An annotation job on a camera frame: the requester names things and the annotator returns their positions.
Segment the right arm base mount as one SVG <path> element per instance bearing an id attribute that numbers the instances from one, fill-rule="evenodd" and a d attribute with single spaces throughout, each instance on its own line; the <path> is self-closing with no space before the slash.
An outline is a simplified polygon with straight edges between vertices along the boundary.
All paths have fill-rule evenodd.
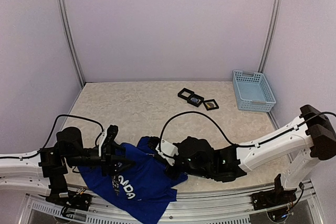
<path id="1" fill-rule="evenodd" d="M 281 175 L 279 174 L 274 180 L 274 188 L 271 190 L 260 191 L 251 195 L 251 201 L 254 210 L 261 210 L 291 203 L 297 199 L 297 189 L 285 190 L 282 186 Z"/>

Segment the sunset painting round brooch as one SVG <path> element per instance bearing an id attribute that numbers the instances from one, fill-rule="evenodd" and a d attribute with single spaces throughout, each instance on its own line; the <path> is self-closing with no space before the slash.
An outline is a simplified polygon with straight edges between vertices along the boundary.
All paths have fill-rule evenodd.
<path id="1" fill-rule="evenodd" d="M 214 105 L 212 102 L 207 102 L 207 103 L 206 103 L 206 106 L 207 106 L 208 108 L 214 108 L 214 107 L 215 107 L 215 105 Z"/>

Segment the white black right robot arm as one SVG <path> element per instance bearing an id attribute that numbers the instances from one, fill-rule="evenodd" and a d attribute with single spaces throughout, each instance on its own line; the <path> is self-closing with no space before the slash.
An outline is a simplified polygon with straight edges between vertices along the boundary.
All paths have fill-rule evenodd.
<path id="1" fill-rule="evenodd" d="M 335 157 L 335 130 L 329 116 L 304 105 L 299 116 L 282 128 L 250 142 L 214 149 L 205 139 L 187 137 L 180 143 L 163 138 L 155 148 L 175 172 L 209 178 L 217 182 L 233 182 L 259 166 L 294 151 L 299 154 L 290 167 L 275 179 L 276 188 L 269 192 L 273 205 L 281 204 L 320 162 Z"/>

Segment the blue printed t-shirt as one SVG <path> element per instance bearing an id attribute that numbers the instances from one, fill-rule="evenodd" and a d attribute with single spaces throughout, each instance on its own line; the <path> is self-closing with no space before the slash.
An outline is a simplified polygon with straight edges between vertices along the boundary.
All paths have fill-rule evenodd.
<path id="1" fill-rule="evenodd" d="M 154 158 L 155 151 L 148 146 L 156 139 L 144 136 L 137 145 L 122 143 L 125 157 L 136 164 L 119 175 L 103 176 L 100 167 L 78 167 L 91 191 L 141 223 L 158 223 L 169 203 L 176 201 L 174 186 L 188 179 L 184 173 L 177 179 L 165 174 L 165 165 Z"/>

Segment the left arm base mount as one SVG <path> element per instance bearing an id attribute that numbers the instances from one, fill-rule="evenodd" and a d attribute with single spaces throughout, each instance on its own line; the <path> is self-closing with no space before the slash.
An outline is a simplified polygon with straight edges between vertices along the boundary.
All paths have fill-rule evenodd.
<path id="1" fill-rule="evenodd" d="M 50 194 L 45 200 L 59 206 L 69 206 L 73 209 L 88 211 L 92 195 L 85 193 L 83 190 L 68 191 L 66 193 Z"/>

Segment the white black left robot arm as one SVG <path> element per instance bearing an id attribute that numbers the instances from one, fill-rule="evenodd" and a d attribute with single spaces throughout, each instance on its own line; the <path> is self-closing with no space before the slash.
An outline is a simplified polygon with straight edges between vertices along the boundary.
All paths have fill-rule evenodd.
<path id="1" fill-rule="evenodd" d="M 97 147 L 85 148 L 77 127 L 67 127 L 56 134 L 53 147 L 36 152 L 1 155 L 1 189 L 54 198 L 69 205 L 76 192 L 68 189 L 65 175 L 69 168 L 100 168 L 103 176 L 118 175 L 135 165 L 125 156 L 125 148 L 115 142 L 118 127 L 101 133 Z"/>

